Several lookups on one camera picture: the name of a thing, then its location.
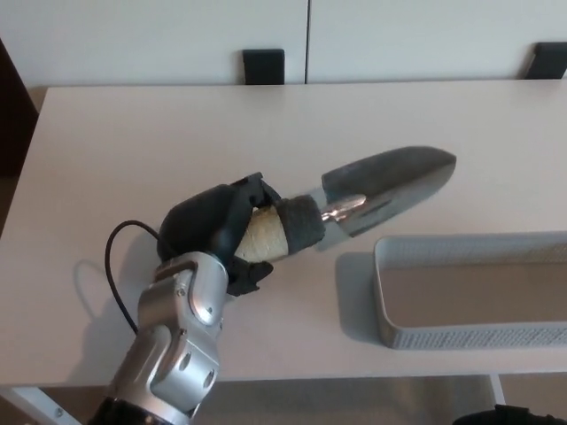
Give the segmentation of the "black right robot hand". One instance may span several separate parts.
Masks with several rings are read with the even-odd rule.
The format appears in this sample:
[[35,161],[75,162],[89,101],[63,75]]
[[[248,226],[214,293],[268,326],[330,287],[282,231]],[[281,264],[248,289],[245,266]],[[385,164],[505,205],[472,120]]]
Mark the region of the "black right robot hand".
[[528,408],[495,405],[493,410],[467,414],[454,425],[566,425],[566,420],[552,415],[537,415]]

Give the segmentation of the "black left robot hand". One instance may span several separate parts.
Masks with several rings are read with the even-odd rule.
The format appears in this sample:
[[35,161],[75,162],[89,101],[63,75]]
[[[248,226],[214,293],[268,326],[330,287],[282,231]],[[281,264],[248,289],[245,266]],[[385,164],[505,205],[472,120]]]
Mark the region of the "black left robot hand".
[[255,209],[270,207],[281,197],[260,173],[220,184],[174,206],[159,227],[157,253],[163,262],[199,251],[216,257],[229,274],[227,293],[234,297],[259,289],[274,270],[267,261],[236,256]]

